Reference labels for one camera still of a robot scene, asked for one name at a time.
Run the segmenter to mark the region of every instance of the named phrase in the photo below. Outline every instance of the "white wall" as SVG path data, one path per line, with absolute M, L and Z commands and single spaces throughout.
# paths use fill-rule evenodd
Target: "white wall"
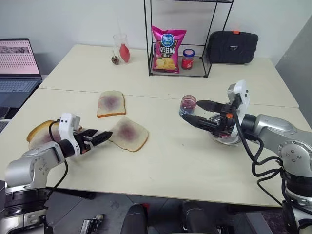
M 204 42 L 213 4 L 152 1 L 155 26 L 187 29 L 184 43 Z M 222 29 L 229 7 L 219 6 L 213 30 Z M 256 56 L 276 64 L 311 9 L 312 0 L 235 0 L 226 29 L 258 34 Z M 112 45 L 117 17 L 130 47 L 145 48 L 143 0 L 0 0 L 0 37 L 30 38 L 47 74 L 76 43 Z

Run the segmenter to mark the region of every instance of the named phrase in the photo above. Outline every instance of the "metal wire shelf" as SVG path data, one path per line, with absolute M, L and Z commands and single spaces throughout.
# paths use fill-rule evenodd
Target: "metal wire shelf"
M 152 33 L 152 24 L 153 24 L 153 20 L 152 20 L 152 0 L 149 1 L 150 4 L 150 18 L 151 18 L 151 29 L 148 29 L 148 25 L 147 25 L 147 8 L 146 8 L 146 2 L 148 0 L 144 0 L 144 13 L 145 13 L 145 34 L 146 34 L 146 49 L 147 49 L 147 60 L 148 60 L 148 72 L 149 75 L 156 75 L 156 76 L 180 76 L 180 77 L 203 77 L 203 78 L 208 78 L 208 75 L 210 73 L 210 69 L 212 66 L 212 63 L 209 61 L 209 56 L 207 53 L 207 43 L 208 43 L 208 38 L 209 38 L 209 34 L 210 34 L 210 30 L 211 30 L 211 26 L 212 23 L 214 21 L 214 17 L 215 17 L 215 12 L 216 12 L 216 8 L 218 6 L 219 3 L 230 3 L 230 8 L 229 11 L 227 13 L 224 25 L 223 25 L 223 31 L 225 29 L 226 23 L 228 21 L 234 0 L 166 0 L 166 1 L 188 1 L 188 2 L 210 2 L 210 3 L 215 3 L 214 6 L 214 13 L 212 15 L 212 19 L 210 22 L 210 26 L 208 29 L 208 33 L 207 33 L 207 37 L 206 37 L 206 42 L 204 45 L 196 45 L 196 44 L 181 44 L 181 46 L 183 45 L 187 45 L 189 48 L 192 49 L 192 47 L 198 47 L 201 46 L 202 47 L 202 54 L 200 56 L 195 56 L 194 62 L 193 62 L 193 67 L 191 70 L 183 70 L 181 68 L 181 61 L 182 61 L 182 56 L 179 56 L 178 59 L 178 65 L 179 65 L 179 70 L 180 73 L 166 73 L 166 72 L 159 72 L 159 71 L 153 71 L 153 64 L 154 64 L 154 47 L 153 44 L 155 42 L 153 42 L 153 33 Z M 148 42 L 148 30 L 150 30 L 151 32 L 151 45 Z

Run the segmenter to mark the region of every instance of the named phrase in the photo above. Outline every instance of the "laptop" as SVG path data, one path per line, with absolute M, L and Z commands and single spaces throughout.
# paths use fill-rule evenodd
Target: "laptop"
M 0 107 L 21 107 L 41 82 L 29 39 L 0 39 Z

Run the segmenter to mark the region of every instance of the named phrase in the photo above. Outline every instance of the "black case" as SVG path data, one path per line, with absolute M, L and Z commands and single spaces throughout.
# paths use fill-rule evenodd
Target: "black case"
M 207 55 L 216 63 L 249 63 L 254 58 L 258 35 L 238 31 L 214 32 L 209 37 Z

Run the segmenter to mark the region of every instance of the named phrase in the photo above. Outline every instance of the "white table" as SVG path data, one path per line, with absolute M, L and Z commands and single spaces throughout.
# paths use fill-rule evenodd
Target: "white table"
M 38 89 L 23 105 L 0 135 L 0 179 L 6 165 L 28 150 L 26 137 L 38 124 L 57 119 L 69 112 L 81 116 L 85 128 L 110 130 L 121 116 L 97 118 L 99 93 Z M 126 193 L 275 206 L 256 185 L 251 161 L 242 146 L 227 147 L 194 128 L 178 114 L 180 100 L 125 96 L 127 117 L 149 131 L 143 148 L 131 153 L 111 142 L 93 152 L 69 161 L 69 173 L 60 188 L 98 192 Z M 302 130 L 309 125 L 297 108 L 250 105 L 249 113 L 282 117 Z M 209 117 L 200 108 L 195 114 Z M 250 143 L 255 152 L 257 145 Z M 264 150 L 262 158 L 274 156 Z M 276 167 L 269 163 L 267 170 Z M 64 173 L 64 166 L 54 168 L 48 186 L 54 186 Z M 280 178 L 264 186 L 279 200 Z
M 40 88 L 103 92 L 120 90 L 126 95 L 227 102 L 228 87 L 245 79 L 251 104 L 298 107 L 281 76 L 268 58 L 249 65 L 213 64 L 208 78 L 148 76 L 144 50 L 131 50 L 131 62 L 114 65 L 112 48 L 76 45 L 41 84 Z

